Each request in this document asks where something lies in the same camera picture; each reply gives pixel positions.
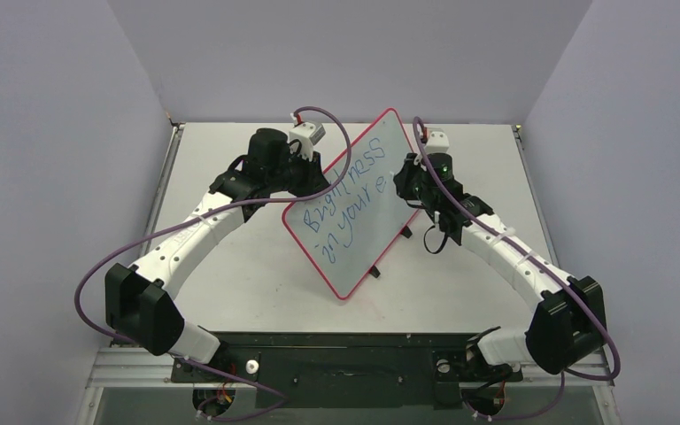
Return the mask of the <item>pink framed whiteboard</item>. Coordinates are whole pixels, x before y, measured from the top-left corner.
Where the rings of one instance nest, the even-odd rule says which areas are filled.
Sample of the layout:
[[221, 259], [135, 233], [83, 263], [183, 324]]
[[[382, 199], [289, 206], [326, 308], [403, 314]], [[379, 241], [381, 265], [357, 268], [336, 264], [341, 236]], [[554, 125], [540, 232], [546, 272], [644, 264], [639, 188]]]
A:
[[355, 292], [416, 215], [389, 174], [412, 151], [398, 111], [388, 108], [324, 166], [332, 191], [283, 210], [283, 226], [336, 298]]

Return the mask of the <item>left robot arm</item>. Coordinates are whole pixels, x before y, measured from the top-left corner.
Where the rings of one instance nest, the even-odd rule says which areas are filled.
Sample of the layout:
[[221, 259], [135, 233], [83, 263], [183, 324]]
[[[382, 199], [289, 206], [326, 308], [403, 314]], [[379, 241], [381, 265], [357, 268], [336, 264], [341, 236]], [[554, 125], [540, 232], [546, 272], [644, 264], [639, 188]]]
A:
[[260, 128], [248, 150], [218, 175], [183, 227], [129, 266], [105, 274], [105, 319], [113, 330], [153, 355], [194, 360], [208, 381], [222, 378], [228, 355], [217, 336], [187, 321], [175, 304], [182, 285], [205, 257], [277, 192], [307, 197], [328, 188], [314, 149], [326, 131], [297, 124], [289, 133]]

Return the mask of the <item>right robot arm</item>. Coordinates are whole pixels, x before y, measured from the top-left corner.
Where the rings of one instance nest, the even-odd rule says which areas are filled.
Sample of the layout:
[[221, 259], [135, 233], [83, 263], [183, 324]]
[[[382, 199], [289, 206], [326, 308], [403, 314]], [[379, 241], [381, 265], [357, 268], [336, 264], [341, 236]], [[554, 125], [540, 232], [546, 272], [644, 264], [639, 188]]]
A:
[[481, 198], [464, 191], [445, 153], [405, 156], [393, 181], [400, 198], [423, 210], [445, 241], [475, 254], [501, 276], [532, 313], [525, 329], [500, 325], [470, 338], [465, 369], [485, 378], [498, 367], [533, 363], [557, 375], [606, 344], [603, 291], [578, 279], [520, 240]]

